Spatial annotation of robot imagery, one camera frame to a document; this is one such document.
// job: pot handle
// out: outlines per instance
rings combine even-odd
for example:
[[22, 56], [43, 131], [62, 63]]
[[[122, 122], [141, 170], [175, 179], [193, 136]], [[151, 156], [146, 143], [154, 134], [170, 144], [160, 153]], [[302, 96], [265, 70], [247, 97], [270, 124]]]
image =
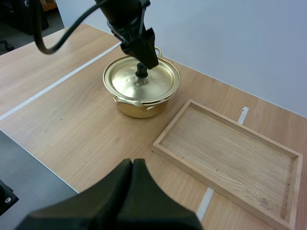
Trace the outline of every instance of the pot handle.
[[161, 49], [159, 47], [157, 47], [157, 46], [155, 46], [154, 49], [158, 51], [158, 57], [161, 58], [162, 57]]
[[114, 99], [116, 104], [120, 104], [120, 103], [122, 103], [122, 104], [131, 104], [131, 105], [133, 105], [135, 107], [141, 108], [141, 109], [146, 110], [146, 111], [151, 110], [151, 109], [154, 108], [154, 105], [150, 106], [150, 107], [145, 107], [142, 102], [132, 101], [132, 100], [128, 100], [128, 99], [125, 99], [125, 98], [122, 98], [122, 97], [117, 97], [117, 98], [113, 98], [113, 99]]

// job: tray rim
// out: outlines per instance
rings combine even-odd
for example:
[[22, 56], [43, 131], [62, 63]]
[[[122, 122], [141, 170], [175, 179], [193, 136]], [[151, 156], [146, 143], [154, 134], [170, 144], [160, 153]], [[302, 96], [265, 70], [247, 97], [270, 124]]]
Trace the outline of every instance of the tray rim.
[[[286, 154], [294, 159], [294, 168], [292, 169], [292, 175], [295, 175], [295, 176], [291, 177], [291, 185], [289, 188], [289, 196], [288, 196], [288, 200], [286, 204], [285, 219], [282, 219], [278, 216], [273, 215], [271, 212], [269, 212], [268, 210], [266, 210], [265, 208], [261, 206], [253, 205], [245, 197], [241, 196], [236, 191], [232, 191], [231, 189], [224, 187], [222, 184], [218, 182], [218, 180], [211, 177], [208, 173], [200, 172], [199, 170], [194, 168], [192, 163], [189, 163], [187, 160], [178, 157], [176, 154], [173, 154], [171, 151], [167, 150], [166, 148], [160, 145], [160, 143], [167, 136], [167, 134], [172, 129], [172, 127], [184, 115], [184, 113], [188, 110], [189, 107], [194, 107], [194, 108], [199, 107], [203, 110], [207, 110], [208, 112], [214, 114], [215, 116], [218, 116], [219, 118], [225, 120], [226, 122], [230, 122], [232, 125], [238, 126], [239, 128], [243, 129], [245, 132], [250, 133], [252, 136], [257, 136], [258, 138], [265, 140], [266, 142], [272, 144], [273, 146], [282, 148], [285, 152], [281, 152], [281, 154]], [[295, 220], [296, 220], [297, 204], [298, 204], [298, 193], [299, 193], [301, 171], [302, 171], [302, 164], [303, 164], [302, 154], [284, 145], [281, 145], [278, 142], [273, 141], [253, 131], [252, 129], [247, 128], [246, 126], [243, 126], [239, 124], [238, 122], [235, 122], [229, 119], [228, 117], [222, 114], [219, 114], [216, 111], [198, 102], [195, 102], [191, 99], [189, 99], [185, 103], [185, 105], [180, 109], [180, 111], [176, 114], [176, 116], [169, 123], [169, 125], [163, 130], [163, 132], [158, 137], [158, 139], [153, 143], [153, 152], [165, 158], [166, 160], [170, 161], [175, 166], [185, 171], [187, 174], [201, 181], [208, 187], [215, 190], [217, 193], [221, 194], [225, 198], [234, 202], [241, 208], [245, 209], [246, 211], [250, 212], [254, 216], [258, 217], [259, 219], [263, 220], [270, 226], [278, 230], [294, 230], [295, 229]]]

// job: white wall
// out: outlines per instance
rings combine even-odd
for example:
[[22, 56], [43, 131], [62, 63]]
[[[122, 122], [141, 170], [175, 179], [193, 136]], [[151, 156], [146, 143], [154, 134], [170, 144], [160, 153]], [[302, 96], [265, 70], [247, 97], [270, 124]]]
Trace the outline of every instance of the white wall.
[[[69, 26], [95, 1], [57, 3]], [[306, 12], [306, 0], [151, 0], [145, 26], [164, 56], [307, 117]], [[86, 23], [110, 32], [99, 10]]]

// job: wooden tray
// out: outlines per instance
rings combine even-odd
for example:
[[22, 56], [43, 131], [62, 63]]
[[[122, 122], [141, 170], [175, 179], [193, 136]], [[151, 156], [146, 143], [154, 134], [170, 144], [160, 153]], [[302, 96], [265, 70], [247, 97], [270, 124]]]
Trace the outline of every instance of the wooden tray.
[[294, 230], [303, 155], [189, 100], [153, 151], [279, 230]]

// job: lid knob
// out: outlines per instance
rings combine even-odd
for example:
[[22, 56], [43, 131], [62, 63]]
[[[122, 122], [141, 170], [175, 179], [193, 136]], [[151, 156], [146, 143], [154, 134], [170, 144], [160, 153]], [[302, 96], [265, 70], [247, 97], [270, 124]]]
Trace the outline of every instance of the lid knob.
[[142, 79], [147, 78], [148, 76], [147, 67], [141, 62], [139, 62], [136, 65], [136, 67], [137, 67], [137, 71], [135, 72], [135, 76], [137, 76], [138, 78], [142, 78]]

